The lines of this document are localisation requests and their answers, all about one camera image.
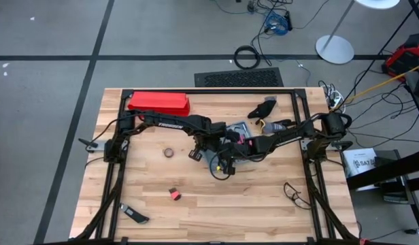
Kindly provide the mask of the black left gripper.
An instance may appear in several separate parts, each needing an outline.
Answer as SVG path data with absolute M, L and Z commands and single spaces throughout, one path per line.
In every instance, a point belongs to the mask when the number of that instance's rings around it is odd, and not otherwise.
M 194 161 L 200 161 L 202 158 L 200 150 L 218 151 L 222 145 L 221 139 L 225 136 L 225 132 L 197 133 L 195 135 L 195 149 L 189 152 L 188 157 Z

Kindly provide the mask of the red handled claw hammer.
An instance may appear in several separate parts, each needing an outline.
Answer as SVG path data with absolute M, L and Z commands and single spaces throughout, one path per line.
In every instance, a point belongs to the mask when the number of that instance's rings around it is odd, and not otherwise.
M 244 122 L 239 122 L 237 124 L 230 125 L 229 130 L 232 130 L 232 131 L 239 134 L 239 136 L 237 137 L 237 139 L 238 139 L 237 143 L 238 144 L 243 144 L 245 142 L 246 138 L 252 137 L 252 134 L 251 134 L 247 124 L 244 123 Z

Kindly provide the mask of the black red utility knife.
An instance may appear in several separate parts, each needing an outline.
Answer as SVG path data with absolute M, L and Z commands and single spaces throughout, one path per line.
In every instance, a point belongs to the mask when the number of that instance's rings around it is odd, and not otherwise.
M 147 216 L 140 214 L 125 203 L 120 204 L 120 209 L 124 214 L 140 225 L 145 224 L 150 220 Z

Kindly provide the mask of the black work glove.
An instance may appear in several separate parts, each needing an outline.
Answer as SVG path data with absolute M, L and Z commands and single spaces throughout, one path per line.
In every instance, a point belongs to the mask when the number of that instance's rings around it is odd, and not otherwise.
M 263 119 L 270 115 L 277 102 L 276 97 L 265 97 L 264 102 L 257 105 L 257 107 L 248 114 L 248 118 Z

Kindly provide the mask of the red plastic box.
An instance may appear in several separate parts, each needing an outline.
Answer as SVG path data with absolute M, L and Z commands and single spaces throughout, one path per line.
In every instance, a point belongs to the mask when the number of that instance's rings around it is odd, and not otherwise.
M 190 101 L 185 93 L 137 91 L 127 107 L 129 110 L 151 110 L 175 116 L 188 116 L 190 113 Z

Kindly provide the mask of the white power strip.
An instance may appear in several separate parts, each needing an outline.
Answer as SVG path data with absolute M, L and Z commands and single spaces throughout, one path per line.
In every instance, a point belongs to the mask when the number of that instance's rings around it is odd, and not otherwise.
M 339 110 L 342 113 L 346 111 L 346 106 L 342 104 L 344 97 L 335 87 L 326 86 L 325 96 L 330 110 Z

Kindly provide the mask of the white printed box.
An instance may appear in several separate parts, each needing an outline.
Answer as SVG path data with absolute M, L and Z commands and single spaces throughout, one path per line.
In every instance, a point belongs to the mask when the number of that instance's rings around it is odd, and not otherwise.
M 361 148 L 356 150 L 343 151 L 343 159 L 346 165 L 346 177 L 361 174 L 376 167 L 375 158 L 377 157 L 373 148 Z

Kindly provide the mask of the white floor stand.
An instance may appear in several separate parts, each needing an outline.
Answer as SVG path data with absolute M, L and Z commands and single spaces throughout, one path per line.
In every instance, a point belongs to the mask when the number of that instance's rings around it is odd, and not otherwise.
M 318 56 L 328 63 L 343 65 L 349 63 L 354 58 L 354 49 L 352 44 L 345 38 L 336 35 L 342 22 L 350 12 L 354 0 L 350 0 L 346 10 L 341 15 L 335 28 L 330 35 L 320 37 L 315 44 L 315 49 Z

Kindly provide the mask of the black equipment cart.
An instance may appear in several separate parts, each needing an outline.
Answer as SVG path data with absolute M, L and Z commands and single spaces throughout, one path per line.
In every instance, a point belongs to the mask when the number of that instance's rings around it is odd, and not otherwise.
M 409 156 L 391 160 L 377 158 L 376 163 L 385 161 L 385 164 L 377 166 L 361 174 L 347 179 L 349 189 L 358 189 L 383 182 L 382 185 L 387 191 L 401 191 L 408 200 L 419 230 L 419 201 L 415 192 L 419 191 L 419 178 L 409 179 L 408 174 L 419 172 L 419 152 Z

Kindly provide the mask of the yellow stick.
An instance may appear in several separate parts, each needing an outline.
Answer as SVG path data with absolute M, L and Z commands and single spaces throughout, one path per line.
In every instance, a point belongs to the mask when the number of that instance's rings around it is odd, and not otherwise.
M 409 73 L 409 72 L 413 72 L 413 71 L 417 71 L 417 70 L 419 70 L 419 66 L 415 66 L 413 69 L 411 69 L 411 70 L 409 70 L 409 71 L 406 71 L 406 72 L 404 72 L 404 73 L 402 73 L 402 74 L 399 74 L 399 75 L 397 75 L 397 76 L 394 76 L 394 77 L 392 77 L 392 78 L 390 78 L 390 79 L 388 79 L 388 80 L 386 80 L 386 81 L 383 81 L 382 83 L 380 83 L 380 84 L 377 84 L 377 85 L 375 85 L 375 86 L 372 86 L 372 87 L 370 87 L 370 88 L 368 88 L 367 90 L 364 90 L 364 91 L 362 91 L 362 92 L 359 92 L 359 93 L 357 93 L 356 95 L 353 95 L 353 96 L 351 96 L 351 97 L 346 97 L 346 100 L 344 101 L 344 102 L 341 102 L 341 103 L 339 103 L 339 104 L 337 104 L 337 107 L 336 108 L 333 108 L 333 109 L 330 109 L 330 111 L 336 111 L 336 110 L 338 110 L 341 106 L 343 106 L 343 105 L 345 105 L 346 104 L 346 102 L 349 102 L 349 101 L 354 101 L 355 99 L 357 99 L 358 97 L 362 97 L 363 95 L 366 95 L 367 93 L 370 93 L 371 91 L 374 91 L 374 90 L 376 90 L 376 89 L 378 89 L 378 88 L 380 88 L 380 87 L 382 87 L 382 86 L 385 86 L 385 85 L 387 85 L 387 84 L 389 84 L 389 83 L 391 83 L 391 82 L 393 82 L 393 81 L 395 81 L 395 80 L 398 80 L 399 78 L 402 78 L 403 76 L 405 76 L 407 73 Z

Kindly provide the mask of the thin black stand pole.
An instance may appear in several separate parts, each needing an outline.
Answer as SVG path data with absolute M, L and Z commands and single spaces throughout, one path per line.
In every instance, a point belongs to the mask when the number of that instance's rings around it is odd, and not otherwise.
M 346 100 L 346 97 L 348 97 L 348 96 L 351 97 L 352 96 L 352 93 L 356 90 L 356 87 L 361 83 L 362 79 L 366 76 L 367 72 L 371 69 L 371 67 L 374 65 L 374 63 L 376 61 L 378 61 L 378 60 L 385 60 L 386 59 L 386 57 L 384 55 L 382 55 L 383 50 L 387 47 L 387 45 L 389 45 L 389 43 L 392 41 L 392 39 L 395 37 L 395 35 L 400 31 L 400 29 L 403 27 L 403 25 L 405 24 L 405 22 L 407 21 L 407 19 L 412 14 L 415 14 L 416 15 L 416 18 L 418 19 L 418 22 L 419 22 L 419 0 L 417 0 L 417 1 L 415 1 L 415 0 L 407 0 L 407 2 L 410 4 L 411 10 L 406 15 L 406 17 L 401 21 L 401 23 L 397 26 L 397 28 L 394 30 L 394 32 L 392 33 L 392 35 L 386 41 L 386 43 L 378 51 L 378 53 L 375 54 L 375 55 L 369 55 L 369 58 L 367 59 L 367 61 L 371 61 L 370 64 L 369 64 L 369 66 L 362 73 L 362 76 L 355 83 L 355 85 L 352 87 L 352 89 L 350 90 L 350 92 L 345 96 L 345 99 L 343 100 L 343 102 Z

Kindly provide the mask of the red black equipment case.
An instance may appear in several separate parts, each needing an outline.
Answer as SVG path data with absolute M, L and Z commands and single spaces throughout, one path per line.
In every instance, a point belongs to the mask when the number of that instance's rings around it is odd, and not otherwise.
M 410 35 L 404 44 L 382 64 L 382 72 L 391 77 L 403 74 L 419 64 L 419 33 Z

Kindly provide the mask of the black metal rig frame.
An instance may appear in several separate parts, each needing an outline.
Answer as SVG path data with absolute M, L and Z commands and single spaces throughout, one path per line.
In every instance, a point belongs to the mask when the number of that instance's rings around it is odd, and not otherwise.
M 265 97 L 277 102 L 268 122 L 290 119 L 292 128 L 317 113 L 330 113 L 320 88 L 193 88 L 185 90 L 107 89 L 95 141 L 113 138 L 114 121 L 134 92 L 185 93 L 190 115 L 213 123 L 245 121 L 252 137 L 262 134 L 259 118 L 248 114 Z M 298 245 L 359 245 L 329 205 L 322 174 L 326 148 L 309 139 L 276 148 L 259 162 L 188 157 L 195 141 L 177 129 L 150 127 L 123 144 L 124 161 L 108 163 L 104 151 L 90 152 L 71 229 L 75 245 L 232 245 L 246 242 Z M 174 155 L 165 157 L 164 149 Z M 169 189 L 182 194 L 172 200 Z M 138 224 L 120 209 L 125 203 L 150 220 Z

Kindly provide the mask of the grey metal mount plate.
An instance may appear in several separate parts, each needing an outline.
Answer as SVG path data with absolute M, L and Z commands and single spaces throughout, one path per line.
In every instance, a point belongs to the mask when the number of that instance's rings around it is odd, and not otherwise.
M 86 146 L 87 152 L 104 151 L 105 149 L 105 144 L 106 144 L 105 140 L 96 140 L 96 141 L 90 142 L 88 140 L 79 138 L 78 141 L 83 143 L 83 145 Z

